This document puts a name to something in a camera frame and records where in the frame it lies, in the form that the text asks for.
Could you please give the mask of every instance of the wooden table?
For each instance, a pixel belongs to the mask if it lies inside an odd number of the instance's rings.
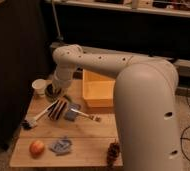
[[[75,122],[64,120],[49,120],[44,116],[38,121],[38,126],[32,130],[21,130],[13,155],[11,167],[104,167],[106,166],[107,149],[111,142],[117,140],[117,130],[110,108],[89,109],[82,99],[82,82],[74,80],[68,94],[72,100],[81,104],[84,112],[98,112],[100,123],[78,117]],[[33,116],[46,108],[50,103],[45,98],[32,98],[27,116]],[[59,137],[71,139],[72,152],[64,156],[56,156],[48,149],[48,145]],[[42,140],[46,149],[42,156],[33,159],[29,153],[29,145],[33,140]],[[115,166],[121,166],[121,157]]]

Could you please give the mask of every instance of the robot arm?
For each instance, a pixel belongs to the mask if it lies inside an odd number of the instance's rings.
[[[178,75],[163,59],[57,48],[53,88],[65,92],[81,67],[115,78],[114,108],[125,171],[182,171],[175,115]]]

